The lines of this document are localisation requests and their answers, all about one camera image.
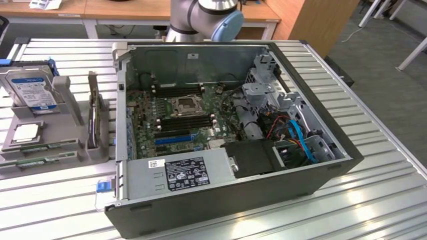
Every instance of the power supply label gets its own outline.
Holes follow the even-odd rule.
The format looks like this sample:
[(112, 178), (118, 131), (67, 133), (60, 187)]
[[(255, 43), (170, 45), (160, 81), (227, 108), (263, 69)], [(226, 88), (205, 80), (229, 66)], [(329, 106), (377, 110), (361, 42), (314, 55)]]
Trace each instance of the power supply label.
[(48, 110), (56, 107), (52, 93), (46, 89), (47, 83), (42, 77), (12, 79), (16, 93), (24, 99), (30, 108)]
[(183, 190), (211, 184), (203, 157), (195, 157), (164, 163), (167, 188)]

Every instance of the metal case frame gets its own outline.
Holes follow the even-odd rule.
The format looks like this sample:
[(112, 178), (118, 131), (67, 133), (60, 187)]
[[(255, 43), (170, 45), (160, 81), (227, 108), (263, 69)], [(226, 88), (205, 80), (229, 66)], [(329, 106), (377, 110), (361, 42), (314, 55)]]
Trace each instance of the metal case frame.
[[(138, 42), (114, 46), (115, 67), (118, 73), (118, 106), (126, 106), (126, 69), (122, 60), (128, 58), (127, 50), (144, 45), (183, 45), (182, 43)], [(163, 194), (128, 200), (127, 189), (127, 151), (116, 149), (116, 197), (118, 202), (106, 207), (106, 215), (119, 230), (122, 237), (135, 238), (183, 225), (198, 223), (233, 213), (239, 213), (295, 197), (313, 194), (334, 177), (345, 174), (363, 160), (363, 156), (317, 98), (289, 59), (274, 42), (202, 42), (188, 45), (263, 45), (294, 82), (298, 92), (307, 100), (309, 106), (322, 124), (330, 130), (341, 144), (346, 159), (333, 160), (301, 168), (253, 176), (237, 180), (233, 184), (201, 186), (198, 191), (182, 190), (180, 194)], [(116, 142), (127, 142), (126, 107), (116, 111)]]

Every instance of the slatted aluminum surface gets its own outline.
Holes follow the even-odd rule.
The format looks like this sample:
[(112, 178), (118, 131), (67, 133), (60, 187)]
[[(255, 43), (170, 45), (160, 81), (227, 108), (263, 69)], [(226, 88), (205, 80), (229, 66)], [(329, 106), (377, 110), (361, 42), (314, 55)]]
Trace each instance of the slatted aluminum surface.
[[(311, 47), (298, 41), (277, 44), (365, 155), (363, 162), (311, 196), (139, 239), (427, 239), (425, 167)], [(112, 139), (116, 75), (111, 46), (111, 39), (32, 39), (19, 58), (34, 61), (52, 57), (59, 73), (71, 78), (78, 101), (88, 96), (88, 71), (98, 72), (99, 89), (110, 100)], [(282, 77), (294, 89), (287, 77)], [(3, 89), (0, 97), (2, 143), (14, 113), (12, 100)], [(114, 158), (114, 147), (110, 152)], [(0, 180), (0, 239), (120, 239), (104, 213), (95, 210), (96, 182), (114, 173), (111, 160)]]

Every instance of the pcie slot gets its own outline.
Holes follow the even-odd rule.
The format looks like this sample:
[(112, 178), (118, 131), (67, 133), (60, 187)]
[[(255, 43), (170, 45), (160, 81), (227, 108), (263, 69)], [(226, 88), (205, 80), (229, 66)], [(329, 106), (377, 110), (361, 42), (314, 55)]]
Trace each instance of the pcie slot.
[(156, 152), (164, 152), (164, 151), (167, 151), (168, 150), (168, 147), (167, 146), (156, 146), (155, 147), (155, 151)]
[(175, 154), (183, 154), (183, 153), (191, 153), (191, 152), (194, 152), (194, 151), (195, 151), (195, 150), (191, 149), (191, 150), (183, 150), (183, 151), (159, 153), (159, 154), (158, 154), (158, 157), (167, 156), (167, 155), (175, 155)]
[(194, 140), (194, 137), (190, 136), (176, 136), (172, 138), (162, 138), (156, 139), (154, 141), (155, 145), (162, 145), (162, 144), (176, 144), (176, 143), (183, 143), (183, 142), (191, 142)]
[(167, 132), (155, 133), (154, 137), (156, 139), (160, 139), (160, 138), (170, 138), (170, 137), (187, 136), (187, 135), (190, 135), (188, 130), (178, 130), (178, 131), (167, 131)]

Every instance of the desk leg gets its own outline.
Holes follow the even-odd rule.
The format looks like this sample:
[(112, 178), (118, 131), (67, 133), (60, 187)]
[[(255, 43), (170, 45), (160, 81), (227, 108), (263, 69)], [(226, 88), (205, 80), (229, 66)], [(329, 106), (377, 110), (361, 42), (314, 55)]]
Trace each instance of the desk leg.
[(385, 3), (381, 5), (381, 8), (378, 9), (374, 18), (379, 19), (382, 17), (383, 12), (386, 11), (389, 4), (391, 0), (386, 0)]
[(4, 29), (3, 33), (2, 33), (2, 36), (0, 36), (0, 45), (2, 45), (3, 38), (4, 38), (6, 35), (7, 35), (8, 28), (10, 28), (10, 25), (6, 26), (6, 29)]
[(359, 27), (363, 28), (367, 25), (367, 22), (371, 18), (371, 15), (374, 13), (375, 8), (378, 7), (378, 5), (381, 4), (382, 0), (375, 0), (375, 2), (373, 3), (370, 9), (367, 10), (367, 13), (359, 23)]
[(422, 53), (425, 48), (427, 48), (427, 37), (426, 37), (425, 41), (422, 41), (422, 43), (418, 45), (418, 47), (415, 48), (413, 53), (407, 56), (407, 58), (405, 59), (402, 64), (398, 66), (399, 70), (405, 70), (406, 69), (406, 67), (410, 65), (410, 63), (417, 58), (417, 56)]
[(394, 20), (394, 19), (395, 19), (397, 15), (398, 15), (398, 12), (401, 11), (401, 9), (402, 9), (402, 7), (403, 7), (403, 4), (406, 4), (406, 2), (407, 2), (407, 0), (403, 0), (403, 1), (401, 2), (401, 5), (399, 5), (398, 8), (394, 10), (393, 15), (390, 16), (390, 20)]
[(274, 38), (277, 26), (278, 26), (277, 22), (267, 23), (267, 27), (265, 28), (265, 32), (261, 38), (262, 40), (271, 40)]
[(83, 19), (83, 24), (87, 32), (88, 39), (99, 39), (99, 33), (96, 32), (98, 22), (95, 19)]

